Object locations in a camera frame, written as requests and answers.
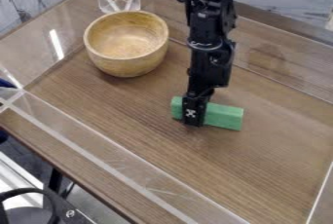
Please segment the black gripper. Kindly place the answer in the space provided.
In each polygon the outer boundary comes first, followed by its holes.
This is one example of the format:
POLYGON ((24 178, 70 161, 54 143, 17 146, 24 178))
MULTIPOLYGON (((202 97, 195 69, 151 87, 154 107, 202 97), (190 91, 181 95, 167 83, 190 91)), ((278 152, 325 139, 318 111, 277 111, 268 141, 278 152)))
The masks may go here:
POLYGON ((229 86, 235 43, 225 40, 214 48, 190 48, 191 61, 187 70, 187 96, 182 97, 182 122, 185 125, 201 127, 214 89, 229 86))

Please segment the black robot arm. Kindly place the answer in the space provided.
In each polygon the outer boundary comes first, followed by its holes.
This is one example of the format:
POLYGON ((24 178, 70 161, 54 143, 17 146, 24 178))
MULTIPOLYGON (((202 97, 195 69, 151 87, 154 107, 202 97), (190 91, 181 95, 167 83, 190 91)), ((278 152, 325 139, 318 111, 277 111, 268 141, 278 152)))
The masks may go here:
POLYGON ((229 86, 235 42, 229 32, 235 28, 234 0, 177 0, 185 4, 191 61, 189 85, 182 97, 181 120, 201 127, 215 88, 229 86))

